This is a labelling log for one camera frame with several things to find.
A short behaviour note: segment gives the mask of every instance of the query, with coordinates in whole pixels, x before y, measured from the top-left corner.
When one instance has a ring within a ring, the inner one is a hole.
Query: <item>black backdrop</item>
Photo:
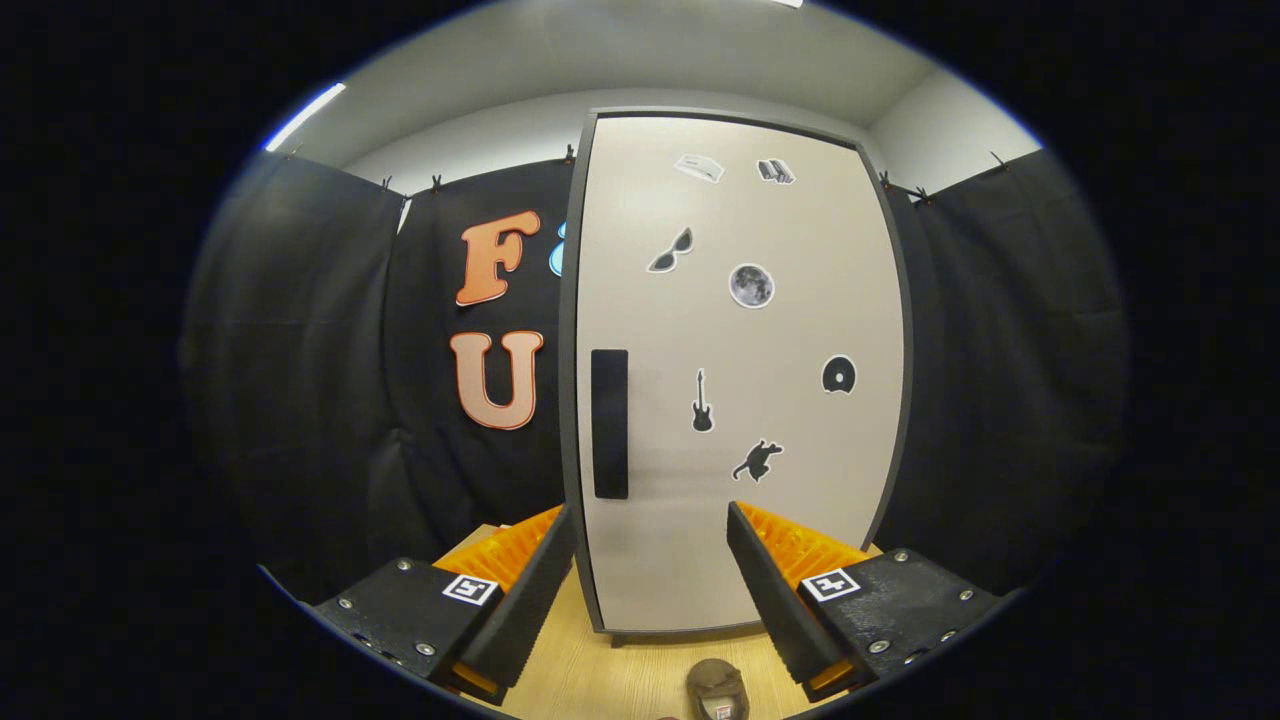
[[[261,561],[319,601],[370,571],[370,464],[392,430],[379,347],[403,197],[262,152],[192,275],[180,356],[196,447]]]
[[[387,286],[383,347],[387,384],[402,428],[407,474],[372,496],[371,521],[384,528],[379,548],[435,559],[480,523],[515,524],[563,502],[559,454],[559,277],[548,263],[561,242],[572,164],[548,160],[463,178],[413,196],[396,238]],[[503,296],[460,307],[468,227],[532,210],[539,229],[524,237],[520,265],[498,270]],[[462,410],[449,338],[489,336],[485,388],[490,401],[512,398],[506,333],[543,336],[534,355],[536,405],[513,430],[485,428]]]
[[[480,523],[563,502],[561,242],[572,164],[548,160],[401,196],[264,154],[229,193],[192,287],[196,432],[262,561],[320,602],[397,556],[434,560]],[[1029,582],[1083,527],[1120,450],[1128,337],[1102,234],[1046,151],[914,201],[887,186],[914,325],[902,464],[874,542],[991,592]],[[507,291],[458,306],[463,232],[532,210]],[[448,340],[534,331],[536,406],[513,430],[458,400]]]
[[[1084,527],[1119,459],[1119,282],[1093,211],[1043,150],[928,200],[886,192],[910,283],[914,379],[876,543],[1004,594]]]

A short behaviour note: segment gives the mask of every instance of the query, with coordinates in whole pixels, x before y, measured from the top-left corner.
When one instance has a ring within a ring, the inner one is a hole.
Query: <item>door handle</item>
[[[627,498],[627,351],[591,351],[591,470],[595,497]]]

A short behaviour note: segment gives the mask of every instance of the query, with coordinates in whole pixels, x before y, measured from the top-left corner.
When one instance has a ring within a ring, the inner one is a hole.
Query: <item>ceiling light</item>
[[[326,90],[324,95],[321,95],[320,97],[316,97],[315,100],[312,100],[311,104],[307,105],[306,108],[303,108],[302,111],[298,113],[296,118],[293,118],[292,120],[289,120],[289,124],[284,126],[284,128],[280,132],[275,133],[275,137],[271,138],[271,142],[266,143],[266,151],[271,152],[276,147],[279,147],[280,143],[284,142],[284,138],[287,138],[291,135],[293,135],[293,131],[298,129],[298,127],[302,123],[307,122],[307,118],[310,118],[311,115],[316,114],[316,111],[320,108],[324,108],[330,100],[333,100],[334,97],[337,97],[338,94],[342,92],[343,90],[347,90],[347,86],[342,85],[339,82],[338,85],[335,85],[335,86],[330,87],[329,90]]]

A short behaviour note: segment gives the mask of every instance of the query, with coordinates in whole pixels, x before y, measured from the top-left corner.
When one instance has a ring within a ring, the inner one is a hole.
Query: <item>white cabinet door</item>
[[[698,117],[600,115],[580,163],[584,589],[607,632],[758,621],[728,502],[865,547],[891,487],[905,281],[876,182],[854,149]]]

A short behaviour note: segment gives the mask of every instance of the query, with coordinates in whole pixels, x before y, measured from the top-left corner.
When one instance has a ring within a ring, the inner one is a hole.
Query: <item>wooden table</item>
[[[481,525],[452,552],[492,536]],[[872,556],[881,555],[874,546]],[[609,647],[611,638],[591,629],[576,562],[552,603],[534,651],[516,687],[502,706],[463,696],[524,720],[694,720],[685,675],[699,660],[719,657],[742,671],[753,720],[788,717],[810,703],[791,680],[773,642],[762,626],[716,637],[628,638]]]

